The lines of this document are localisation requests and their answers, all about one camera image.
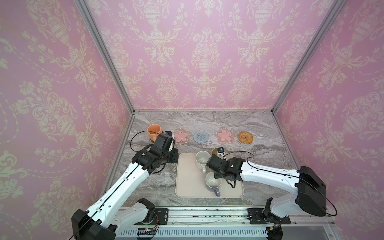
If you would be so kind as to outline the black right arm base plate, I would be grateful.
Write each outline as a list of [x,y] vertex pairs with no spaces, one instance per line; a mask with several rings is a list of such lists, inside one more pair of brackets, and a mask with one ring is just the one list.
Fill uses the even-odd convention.
[[248,208],[247,219],[251,225],[289,225],[291,224],[290,217],[278,218],[273,217],[272,214],[265,215],[263,208]]

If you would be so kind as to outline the blue round woven coaster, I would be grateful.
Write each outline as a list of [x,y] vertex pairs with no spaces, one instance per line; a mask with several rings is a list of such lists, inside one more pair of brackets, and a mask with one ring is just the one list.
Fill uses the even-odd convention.
[[205,131],[198,131],[193,135],[193,139],[198,144],[204,144],[209,140],[209,134]]

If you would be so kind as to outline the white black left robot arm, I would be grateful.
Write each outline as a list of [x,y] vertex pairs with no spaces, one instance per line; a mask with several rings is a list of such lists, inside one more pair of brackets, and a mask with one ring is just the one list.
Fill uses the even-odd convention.
[[142,198],[121,211],[123,203],[134,190],[160,165],[177,163],[179,150],[157,156],[146,149],[135,154],[125,173],[87,210],[78,209],[72,216],[74,240],[114,240],[127,228],[141,222],[151,222],[155,205]]

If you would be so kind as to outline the white ceramic mug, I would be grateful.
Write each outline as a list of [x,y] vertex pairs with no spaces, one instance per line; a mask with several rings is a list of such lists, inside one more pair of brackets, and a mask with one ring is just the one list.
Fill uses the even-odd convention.
[[196,154],[196,157],[195,157],[195,164],[196,164],[196,167],[203,173],[205,174],[206,171],[207,171],[207,167],[206,167],[206,164],[207,162],[209,161],[211,157],[211,154],[207,151],[199,151],[197,154]]

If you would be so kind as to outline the woven rattan round coaster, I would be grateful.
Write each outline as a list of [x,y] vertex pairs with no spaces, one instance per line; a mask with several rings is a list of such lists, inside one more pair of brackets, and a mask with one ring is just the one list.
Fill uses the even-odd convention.
[[253,143],[254,137],[250,132],[243,131],[238,134],[238,140],[242,144],[250,145]]

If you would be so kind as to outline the pink flower silicone coaster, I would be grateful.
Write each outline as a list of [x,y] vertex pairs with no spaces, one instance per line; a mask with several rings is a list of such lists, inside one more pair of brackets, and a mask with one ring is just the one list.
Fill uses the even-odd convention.
[[176,145],[188,145],[190,143],[191,132],[187,131],[183,128],[179,128],[176,130],[174,134],[174,138],[176,141]]

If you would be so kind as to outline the orange ceramic mug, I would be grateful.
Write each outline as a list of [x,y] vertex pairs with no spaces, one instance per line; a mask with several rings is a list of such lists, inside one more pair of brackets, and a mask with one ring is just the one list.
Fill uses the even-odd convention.
[[147,129],[150,140],[154,143],[159,134],[163,133],[163,130],[160,125],[152,124]]

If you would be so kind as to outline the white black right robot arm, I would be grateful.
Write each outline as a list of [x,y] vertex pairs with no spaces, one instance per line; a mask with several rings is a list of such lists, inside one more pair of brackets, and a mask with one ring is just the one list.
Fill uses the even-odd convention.
[[290,214],[305,212],[312,216],[324,217],[326,209],[325,183],[309,167],[299,170],[284,170],[266,167],[241,158],[228,161],[211,156],[207,167],[215,178],[224,179],[231,187],[236,182],[255,182],[288,192],[279,198],[269,198],[259,216],[263,221],[280,224]]

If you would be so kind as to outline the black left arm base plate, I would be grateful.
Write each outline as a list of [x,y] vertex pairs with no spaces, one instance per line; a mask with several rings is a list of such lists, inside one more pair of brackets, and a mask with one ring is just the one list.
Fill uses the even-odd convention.
[[160,225],[168,224],[169,209],[168,208],[155,208],[154,216],[150,225],[159,223]]

